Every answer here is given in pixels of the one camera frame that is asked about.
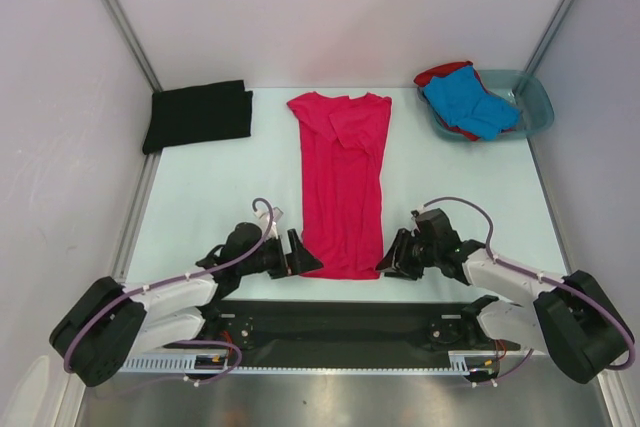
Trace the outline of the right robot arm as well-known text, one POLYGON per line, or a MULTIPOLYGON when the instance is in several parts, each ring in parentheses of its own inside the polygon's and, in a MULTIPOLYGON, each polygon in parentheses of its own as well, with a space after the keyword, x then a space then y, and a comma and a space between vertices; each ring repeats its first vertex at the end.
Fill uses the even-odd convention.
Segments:
POLYGON ((500 257, 489 241, 463 240, 440 209, 412 214, 414 229, 398 230, 378 263, 387 277, 416 281, 436 268, 449 279, 487 290, 465 305, 458 319, 429 329, 434 349, 469 349, 508 341, 548 355, 571 380, 585 384, 616 360, 635 359, 635 339, 598 281, 532 270, 500 257))

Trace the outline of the pink t shirt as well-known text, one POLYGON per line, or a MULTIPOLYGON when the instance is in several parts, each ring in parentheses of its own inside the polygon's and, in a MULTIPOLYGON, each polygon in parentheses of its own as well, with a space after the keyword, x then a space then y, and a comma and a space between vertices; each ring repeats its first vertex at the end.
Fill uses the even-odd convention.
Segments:
POLYGON ((309 275, 378 279, 384 254, 380 176, 392 99, 308 92, 287 106, 299 124, 303 243, 323 264, 309 275))

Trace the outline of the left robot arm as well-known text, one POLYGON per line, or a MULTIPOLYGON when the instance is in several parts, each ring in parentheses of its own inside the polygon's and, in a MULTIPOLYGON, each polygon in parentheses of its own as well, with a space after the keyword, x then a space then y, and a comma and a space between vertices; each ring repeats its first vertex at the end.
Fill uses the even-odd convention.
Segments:
POLYGON ((322 268, 295 230, 287 237, 289 252, 274 229, 240 223, 193 272, 131 290, 102 277, 53 328, 49 344, 87 387, 105 383, 127 360, 156 348, 193 341, 210 346, 221 334, 213 312, 243 277, 266 273, 277 280, 322 268))

